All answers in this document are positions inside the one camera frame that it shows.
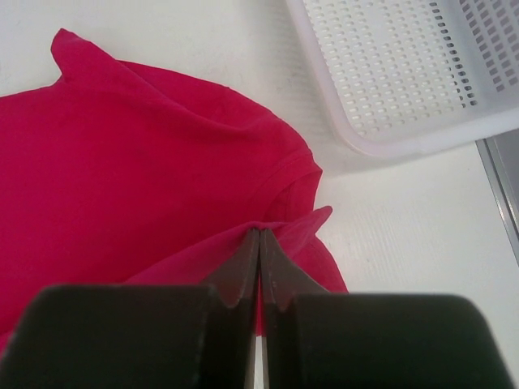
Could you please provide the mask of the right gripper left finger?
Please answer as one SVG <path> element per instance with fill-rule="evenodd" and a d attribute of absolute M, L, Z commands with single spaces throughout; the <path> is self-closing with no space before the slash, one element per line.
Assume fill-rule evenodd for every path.
<path fill-rule="evenodd" d="M 6 348 L 2 387 L 253 387 L 259 235 L 199 284 L 44 290 Z"/>

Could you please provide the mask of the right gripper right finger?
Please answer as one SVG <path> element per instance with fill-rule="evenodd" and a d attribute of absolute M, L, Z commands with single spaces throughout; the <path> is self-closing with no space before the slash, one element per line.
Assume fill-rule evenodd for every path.
<path fill-rule="evenodd" d="M 259 238 L 269 388 L 511 388 L 486 319 L 449 294 L 331 293 Z"/>

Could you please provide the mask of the pink red t shirt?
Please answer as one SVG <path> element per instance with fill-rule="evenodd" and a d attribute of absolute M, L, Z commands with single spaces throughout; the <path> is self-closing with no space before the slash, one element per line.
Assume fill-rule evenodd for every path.
<path fill-rule="evenodd" d="M 331 292 L 322 174 L 270 110 L 202 79 L 119 61 L 65 29 L 51 86 L 1 99 L 1 342 L 55 284 L 191 284 L 252 228 Z"/>

